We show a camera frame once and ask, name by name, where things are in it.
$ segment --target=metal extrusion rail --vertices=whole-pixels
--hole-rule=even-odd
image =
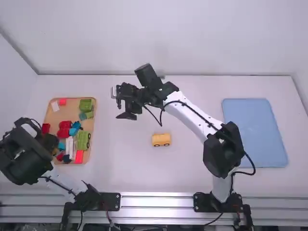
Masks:
[[[110,212],[117,223],[202,225],[218,214],[195,213],[193,193],[122,192],[121,209]],[[50,191],[0,192],[0,222],[59,223],[66,202]],[[250,204],[255,225],[308,226],[308,197],[244,197]],[[215,225],[232,225],[233,215],[224,214]],[[70,222],[80,222],[73,211]],[[83,223],[108,223],[105,212],[84,213]]]

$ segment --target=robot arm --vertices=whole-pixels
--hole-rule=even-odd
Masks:
[[[213,174],[213,196],[220,202],[227,201],[231,193],[231,174],[240,165],[245,155],[238,127],[229,122],[223,124],[207,115],[171,82],[162,83],[150,64],[135,70],[143,88],[122,83],[112,88],[112,98],[121,109],[121,100],[125,101],[125,112],[117,118],[137,120],[135,114],[141,114],[147,105],[161,108],[179,119],[199,138],[204,146],[203,162]]]
[[[52,163],[51,155],[59,140],[51,134],[42,134],[29,118],[15,121],[15,127],[6,132],[0,141],[0,171],[17,185],[35,184],[38,181],[63,194],[65,203],[60,230],[65,231],[71,210],[119,210],[119,193],[98,192],[92,185],[60,174]]]

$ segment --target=blue mat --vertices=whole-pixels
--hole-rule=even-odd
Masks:
[[[245,151],[256,167],[285,167],[288,157],[270,103],[266,99],[224,99],[225,122],[240,130]],[[241,167],[251,167],[243,158]]]

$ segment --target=blue block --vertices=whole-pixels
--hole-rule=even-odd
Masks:
[[[65,144],[62,143],[62,142],[59,142],[58,144],[58,149],[61,151],[61,150],[65,150]]]
[[[77,134],[77,132],[78,132],[78,129],[76,129],[76,128],[70,128],[70,130],[69,130],[69,135],[70,135],[70,136],[75,136],[75,135]]]
[[[77,130],[81,128],[81,123],[79,121],[76,121],[73,125],[72,128],[76,128]]]
[[[72,160],[69,158],[69,155],[64,155],[63,156],[63,162],[65,164],[69,164]]]

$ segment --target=white wall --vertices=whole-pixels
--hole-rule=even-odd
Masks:
[[[2,0],[0,27],[45,74],[292,74],[308,108],[308,1]]]
[[[0,140],[26,113],[37,74],[0,34]]]

